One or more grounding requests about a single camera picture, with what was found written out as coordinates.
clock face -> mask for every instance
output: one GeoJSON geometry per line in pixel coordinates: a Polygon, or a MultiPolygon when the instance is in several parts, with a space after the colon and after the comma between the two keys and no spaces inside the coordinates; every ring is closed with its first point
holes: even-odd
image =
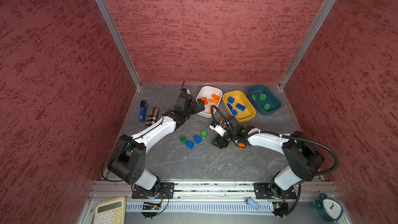
{"type": "Polygon", "coordinates": [[[322,203],[326,213],[331,218],[337,220],[340,217],[343,209],[341,208],[341,205],[338,202],[332,199],[324,199],[322,203]]]}

white plastic tray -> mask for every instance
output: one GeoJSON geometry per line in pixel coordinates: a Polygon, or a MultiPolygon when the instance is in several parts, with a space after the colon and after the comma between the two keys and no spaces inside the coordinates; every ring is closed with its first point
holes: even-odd
{"type": "Polygon", "coordinates": [[[204,86],[200,89],[198,95],[196,96],[196,101],[197,99],[200,99],[202,97],[206,97],[207,101],[209,102],[207,105],[205,105],[205,110],[198,112],[197,115],[203,116],[203,117],[207,117],[207,118],[211,118],[211,113],[210,112],[210,107],[212,105],[215,105],[216,107],[218,107],[218,105],[220,104],[220,102],[222,101],[222,91],[218,88],[215,87],[211,87],[211,86],[204,86]],[[220,99],[218,101],[218,103],[210,103],[209,99],[212,99],[213,97],[211,96],[213,93],[215,93],[216,95],[220,96],[220,99]]]}

calculator screen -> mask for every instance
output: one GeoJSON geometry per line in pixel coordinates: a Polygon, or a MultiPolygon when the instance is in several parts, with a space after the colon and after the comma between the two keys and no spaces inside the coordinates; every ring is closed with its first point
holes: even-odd
{"type": "Polygon", "coordinates": [[[102,206],[98,208],[98,213],[104,212],[104,211],[108,211],[114,208],[119,208],[122,207],[122,202],[115,202],[115,203],[111,203],[109,205],[106,206],[102,206]]]}

plaid eyeglass case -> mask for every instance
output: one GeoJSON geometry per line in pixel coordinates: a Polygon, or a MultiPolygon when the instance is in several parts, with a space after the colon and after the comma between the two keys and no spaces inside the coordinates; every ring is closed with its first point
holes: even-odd
{"type": "Polygon", "coordinates": [[[159,115],[159,108],[152,107],[149,110],[147,121],[145,122],[145,127],[150,127],[153,124],[155,124],[156,123],[156,119],[158,118],[158,115],[159,115]]]}

plastic container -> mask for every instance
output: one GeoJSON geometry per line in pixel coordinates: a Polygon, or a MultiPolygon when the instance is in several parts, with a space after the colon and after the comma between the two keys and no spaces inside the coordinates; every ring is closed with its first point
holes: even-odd
{"type": "Polygon", "coordinates": [[[247,97],[261,115],[269,115],[271,113],[276,112],[278,108],[281,107],[281,102],[275,97],[275,95],[271,93],[271,91],[266,86],[261,84],[250,87],[248,89],[247,97]],[[267,95],[267,98],[265,100],[260,100],[261,93],[267,95]],[[256,100],[254,100],[251,97],[251,95],[255,95],[256,100]],[[271,106],[269,107],[268,111],[265,111],[263,110],[263,107],[267,103],[270,104],[271,106]]]}
{"type": "Polygon", "coordinates": [[[213,93],[215,93],[216,95],[220,96],[220,99],[218,101],[218,103],[208,103],[207,105],[205,105],[205,109],[204,111],[198,112],[197,115],[203,116],[203,117],[207,117],[207,118],[211,118],[211,113],[210,113],[210,107],[212,105],[215,105],[216,107],[218,107],[218,105],[220,104],[220,101],[222,99],[222,91],[218,88],[215,87],[211,87],[211,86],[204,86],[200,89],[198,96],[196,96],[196,101],[202,97],[206,97],[207,101],[209,101],[209,99],[212,99],[213,97],[211,96],[213,93]]]}
{"type": "Polygon", "coordinates": [[[231,104],[233,109],[236,109],[236,104],[242,104],[246,107],[245,111],[237,110],[238,115],[236,115],[236,119],[239,123],[243,123],[251,120],[256,115],[256,110],[253,108],[249,100],[246,98],[245,94],[239,90],[227,92],[222,96],[222,101],[224,102],[224,106],[227,112],[232,115],[231,110],[228,108],[228,97],[232,97],[235,101],[231,104]]]}

